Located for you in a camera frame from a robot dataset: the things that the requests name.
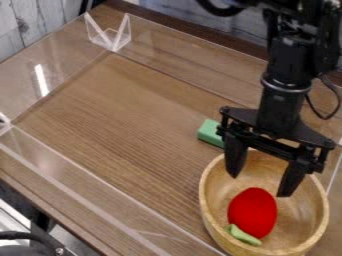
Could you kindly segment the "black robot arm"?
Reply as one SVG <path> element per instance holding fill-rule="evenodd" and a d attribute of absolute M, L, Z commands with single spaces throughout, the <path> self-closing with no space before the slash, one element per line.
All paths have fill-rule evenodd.
<path fill-rule="evenodd" d="M 254 148 L 288 162 L 276 195 L 288 197 L 306 175 L 320 172 L 335 142 L 310 128 L 300 110 L 311 104 L 312 81 L 330 81 L 340 56 L 339 0 L 227 0 L 224 8 L 196 0 L 212 15 L 231 17 L 250 7 L 263 9 L 268 64 L 262 74 L 259 107 L 220 108 L 216 134 L 224 144 L 226 170 L 236 177 Z"/>

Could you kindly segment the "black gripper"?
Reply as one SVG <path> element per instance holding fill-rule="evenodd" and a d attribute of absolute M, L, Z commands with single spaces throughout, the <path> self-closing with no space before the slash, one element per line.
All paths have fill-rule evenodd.
<path fill-rule="evenodd" d="M 256 149 L 288 162 L 276 196 L 290 197 L 306 174 L 322 172 L 335 143 L 300 120 L 311 83 L 282 83 L 263 77 L 258 109 L 222 107 L 216 134 L 222 137 L 226 170 L 236 178 Z"/>

